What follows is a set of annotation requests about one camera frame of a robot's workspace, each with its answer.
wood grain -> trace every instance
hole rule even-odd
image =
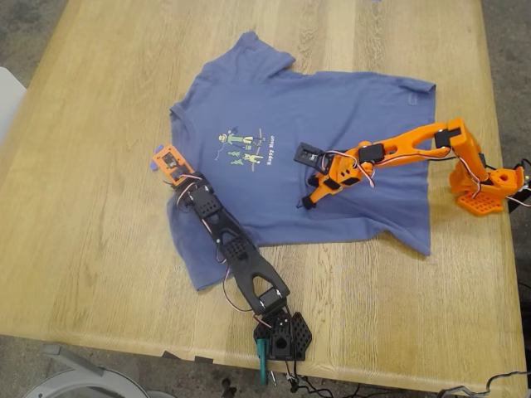
[[[250,29],[305,73],[436,82],[437,118],[501,165],[479,0],[71,0],[0,148],[0,333],[258,367],[251,317],[192,288],[147,167],[169,106]],[[438,391],[525,368],[509,219],[455,206],[450,170],[430,166],[429,257],[386,234],[263,249],[314,334],[300,373]]]

t-shirt sleeve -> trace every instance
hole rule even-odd
[[[290,67],[295,58],[265,44],[253,32],[245,32],[225,54],[210,61],[200,75],[217,81],[262,81]]]

joint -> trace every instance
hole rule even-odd
[[[435,139],[435,147],[436,148],[451,148],[450,138],[455,137],[460,134],[461,134],[461,129],[459,127],[453,130],[442,129],[442,130],[437,131],[435,134],[433,134],[433,138]]]
[[[358,150],[359,163],[378,163],[385,158],[385,150],[382,143],[374,143]]]
[[[309,198],[309,195],[307,195],[302,198],[302,206],[304,206],[306,210],[310,210],[316,207],[317,205],[313,203],[312,200]]]

wire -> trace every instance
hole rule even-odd
[[[528,205],[527,203],[523,203],[522,201],[519,201],[518,199],[514,199],[513,197],[506,197],[507,199],[509,199],[510,201],[515,201],[517,202],[519,205],[521,206],[524,206],[524,207],[531,207],[531,205]]]
[[[177,208],[180,210],[180,211],[184,211],[185,213],[188,213],[190,210],[183,210],[181,207],[179,207],[179,202],[181,201],[181,198],[183,197],[183,195],[188,191],[188,189],[190,189],[192,187],[192,185],[195,185],[197,186],[197,184],[195,182],[191,182],[190,184],[188,184],[188,186],[186,188],[183,189],[183,191],[181,192],[181,194],[179,195],[179,197],[177,198]]]
[[[290,334],[295,350],[295,354],[293,356],[293,378],[295,379],[296,383],[299,384],[299,376],[297,376],[297,339],[293,333],[293,318],[291,317],[291,312],[287,304],[285,305],[285,311],[288,313],[288,317],[290,318]]]
[[[308,377],[306,377],[306,376],[301,376],[300,379],[301,379],[303,382],[307,383],[308,386],[310,386],[310,387],[313,389],[313,391],[309,391],[310,394],[317,394],[318,396],[322,396],[323,398],[334,398],[334,394],[332,394],[332,391],[330,391],[328,388],[319,388],[319,389],[316,389],[316,388],[314,387],[314,385],[313,385],[312,383],[309,382]],[[325,391],[325,392],[328,392],[329,395],[328,395],[328,396],[323,396],[323,395],[321,394],[321,392],[324,392],[324,391]]]
[[[448,152],[446,153],[446,155],[444,156],[428,156],[428,155],[423,155],[421,153],[404,153],[403,155],[397,155],[393,158],[390,158],[390,159],[387,159],[387,160],[382,160],[381,162],[377,162],[376,164],[378,166],[380,165],[383,165],[383,164],[386,164],[386,163],[390,163],[394,160],[397,160],[399,158],[408,158],[410,156],[420,156],[421,158],[425,158],[425,159],[429,159],[429,160],[450,160],[450,158],[446,158],[449,154],[451,153],[451,148],[448,150]]]
[[[229,265],[227,265],[227,272],[225,273],[225,278],[223,279],[223,294],[225,294],[225,300],[233,307],[236,311],[240,313],[248,313],[249,311],[252,311],[252,308],[249,309],[241,309],[238,308],[234,303],[229,299],[229,296],[227,296],[227,291],[225,290],[225,282],[227,281],[227,278],[229,276]]]
[[[450,156],[449,158],[443,159],[428,159],[430,162],[444,162],[446,160],[457,159],[455,156]]]
[[[359,168],[359,171],[362,172],[362,174],[365,176],[365,178],[368,179],[368,183],[371,186],[371,188],[374,188],[374,181],[373,181],[374,168],[373,168],[373,175],[371,177],[368,176],[367,172],[363,170],[363,167],[360,164],[358,165],[358,168]]]
[[[218,251],[219,251],[219,250],[218,250],[218,248],[217,248],[217,246],[216,246],[216,261],[217,261],[219,264],[225,264],[225,263],[227,262],[227,259],[223,259],[223,260],[219,259],[219,258],[217,257],[217,252],[218,252]]]
[[[473,392],[469,390],[468,388],[466,388],[465,386],[457,386],[457,387],[452,387],[446,390],[439,391],[439,394],[437,394],[437,398],[442,398],[446,394],[455,394],[457,392],[464,392],[468,396],[472,396],[474,398],[481,398],[483,396],[487,396],[488,394],[490,394],[490,383],[492,383],[494,380],[499,379],[501,377],[511,377],[513,375],[529,375],[529,374],[531,374],[531,371],[510,371],[509,373],[501,373],[499,375],[492,376],[487,381],[487,385],[485,386],[485,391],[483,392]]]
[[[362,383],[358,383],[358,388],[356,388],[356,391],[353,394],[351,394],[350,396],[344,396],[343,398],[354,398],[358,394],[359,388],[361,386],[362,386]]]
[[[295,378],[291,375],[291,373],[290,373],[290,367],[288,366],[288,362],[287,362],[287,361],[284,361],[284,363],[285,363],[286,377],[287,377],[288,379],[295,379]]]
[[[261,319],[259,319],[256,315],[252,316],[257,322],[260,322],[262,325],[264,325],[266,328],[272,329],[273,327],[269,323],[265,323]]]
[[[354,160],[354,165],[352,166],[353,168],[358,165],[358,160],[353,155],[349,155],[349,154],[347,154],[345,152],[340,152],[340,151],[326,151],[323,154],[323,157],[321,158],[321,169],[322,170],[324,170],[324,158],[326,158],[325,155],[327,153],[335,153],[336,155],[339,155],[339,156],[344,156],[346,158],[351,158],[352,160]]]
[[[399,391],[382,391],[382,392],[374,392],[372,394],[369,394],[368,396],[360,396],[361,398],[368,398],[369,396],[383,396],[383,395],[386,395],[386,394],[403,394],[403,390],[399,390]]]
[[[520,160],[520,164],[523,168],[525,168],[524,163],[527,163],[529,166],[531,166],[531,162],[529,161],[529,159],[523,158],[522,160]]]
[[[518,282],[518,284],[520,286],[524,286],[525,288],[528,288],[529,290],[531,290],[531,286],[529,286],[528,284],[525,284],[524,282]]]
[[[193,176],[192,174],[181,174],[181,175],[179,176],[179,178],[180,178],[180,177],[188,177],[188,178],[194,178],[194,179],[196,179],[196,180],[202,180],[201,177]]]
[[[465,166],[466,171],[470,174],[472,177],[472,180],[475,183],[475,192],[472,194],[472,198],[474,199],[478,193],[481,191],[481,181],[480,179],[470,170],[470,167],[468,166],[468,163],[465,162],[465,159],[461,158],[457,153],[455,153],[457,158],[460,160],[461,163],[463,163],[463,166]]]
[[[210,226],[208,226],[207,222],[201,219],[202,223],[204,224],[205,228],[207,228],[208,233],[212,235],[212,230],[210,229]]]

white wire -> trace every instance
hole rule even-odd
[[[195,182],[191,182],[186,188],[183,189],[183,191],[181,192],[181,195],[179,195],[179,197],[177,198],[177,208],[180,209],[179,207],[179,202],[181,201],[181,198],[183,197],[183,195],[188,191],[188,189],[190,189],[190,187],[192,185],[197,185]]]
[[[373,167],[373,175],[371,177],[368,176],[367,172],[365,170],[363,170],[363,167],[360,164],[358,165],[358,168],[359,168],[359,171],[363,173],[365,178],[368,179],[368,183],[371,186],[371,188],[374,188],[374,181],[373,181],[374,167]]]
[[[507,199],[509,199],[510,201],[515,201],[517,202],[519,205],[521,206],[524,206],[524,207],[531,207],[531,205],[528,205],[527,203],[523,203],[522,201],[519,201],[518,199],[514,199],[513,197],[506,197]]]
[[[354,160],[354,165],[353,167],[356,167],[358,165],[358,160],[353,156],[353,155],[349,155],[347,153],[344,153],[344,152],[340,152],[340,151],[326,151],[324,153],[324,155],[326,153],[335,153],[336,155],[339,155],[339,156],[343,156],[345,158],[351,158],[352,160]],[[321,168],[324,170],[324,158],[325,156],[323,155],[323,157],[321,158]]]
[[[207,228],[208,233],[212,235],[212,230],[210,229],[210,226],[208,226],[207,222],[201,219],[202,223],[205,225],[205,228]]]
[[[457,153],[455,153],[454,151],[454,154],[455,156],[460,160],[461,163],[463,163],[463,166],[465,166],[466,168],[466,171],[470,174],[470,176],[472,177],[472,180],[474,181],[475,183],[475,192],[472,194],[472,199],[475,199],[476,195],[478,193],[480,193],[481,191],[481,181],[480,179],[472,172],[472,170],[470,170],[470,167],[468,166],[468,163],[465,162],[465,159],[461,158],[461,156],[459,156]]]
[[[446,158],[450,153],[451,153],[451,149],[448,149],[448,152],[444,156],[428,156],[428,155],[423,155],[421,153],[404,153],[403,155],[397,155],[394,158],[390,158],[388,160],[383,160],[383,161],[378,162],[376,164],[379,166],[379,165],[382,165],[382,164],[386,164],[386,163],[392,162],[393,160],[396,160],[396,159],[399,159],[399,158],[407,158],[409,156],[420,156],[421,158],[425,158],[425,159],[442,160],[442,159]]]
[[[181,174],[181,175],[179,176],[179,178],[180,178],[180,177],[188,177],[188,178],[194,178],[194,179],[196,179],[196,180],[202,180],[201,177],[193,176],[192,174]]]

